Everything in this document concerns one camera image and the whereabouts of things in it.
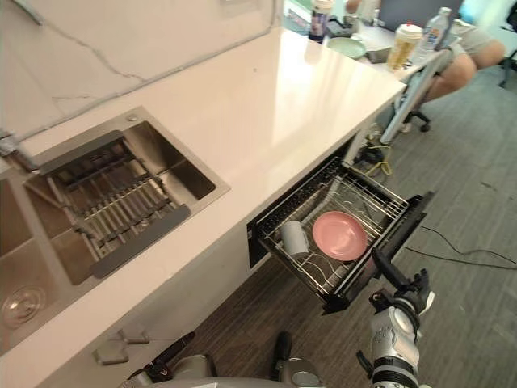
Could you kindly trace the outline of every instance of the pull-out drawer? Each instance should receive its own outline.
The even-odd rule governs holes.
[[[255,231],[266,249],[323,299],[325,312],[333,313],[345,310],[368,281],[379,276],[372,248],[381,249],[392,259],[426,216],[423,210],[431,197],[429,192],[403,200],[335,157],[268,209],[257,220]],[[313,240],[314,222],[323,213],[336,210],[355,217],[368,237],[367,250],[351,263],[331,259]],[[287,221],[302,224],[308,255],[295,258],[284,250],[280,227]]]

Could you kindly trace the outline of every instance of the floor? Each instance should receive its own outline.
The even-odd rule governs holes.
[[[408,197],[436,192],[425,226],[462,250],[489,247],[517,259],[517,75],[497,87],[501,70],[479,73],[460,92],[424,107],[432,130],[401,134],[385,184]],[[456,259],[501,265],[488,254],[460,256],[431,232],[409,246]],[[431,274],[435,304],[422,318],[419,381],[430,386],[517,386],[517,272],[455,264],[402,252],[408,275]],[[267,377],[276,334],[292,333],[293,355],[312,361],[329,388],[369,386],[355,359],[369,354],[368,296],[349,310],[321,316],[319,300],[275,260],[266,262],[196,331],[182,356],[210,353],[221,376]]]

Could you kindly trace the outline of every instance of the coffee cup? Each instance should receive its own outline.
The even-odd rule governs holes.
[[[387,66],[391,70],[400,69],[422,39],[422,29],[413,24],[401,24],[395,34],[395,45],[389,52]]]
[[[326,22],[329,19],[333,6],[334,0],[313,0],[309,39],[318,43],[323,42],[326,32]]]

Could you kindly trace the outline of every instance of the kitchen counter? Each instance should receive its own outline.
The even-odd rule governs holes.
[[[40,384],[264,210],[403,87],[390,74],[276,28],[25,141],[38,154],[141,105],[231,188],[0,358],[1,385]]]

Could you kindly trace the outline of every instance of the white mug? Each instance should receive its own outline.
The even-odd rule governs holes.
[[[299,221],[287,221],[280,227],[284,251],[293,259],[309,253],[309,240]]]

